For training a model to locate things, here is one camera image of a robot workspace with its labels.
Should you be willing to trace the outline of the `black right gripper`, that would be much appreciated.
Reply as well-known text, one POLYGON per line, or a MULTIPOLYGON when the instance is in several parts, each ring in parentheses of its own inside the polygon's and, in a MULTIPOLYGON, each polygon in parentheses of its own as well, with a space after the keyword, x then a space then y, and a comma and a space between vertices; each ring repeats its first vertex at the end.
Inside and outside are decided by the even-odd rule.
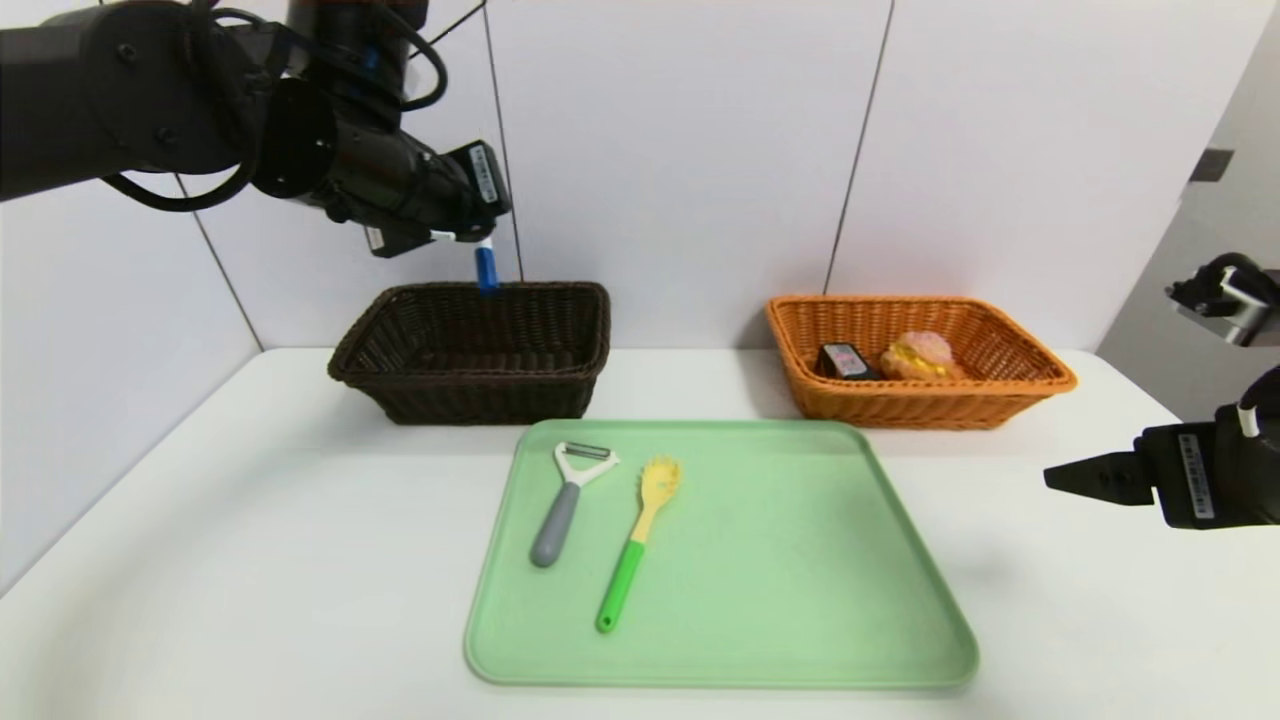
POLYGON ((1277 411, 1257 411, 1247 436, 1236 407, 1213 420, 1146 429, 1129 452, 1106 454, 1043 470, 1059 492, 1119 506, 1155 505, 1167 525, 1217 530, 1279 523, 1277 411))

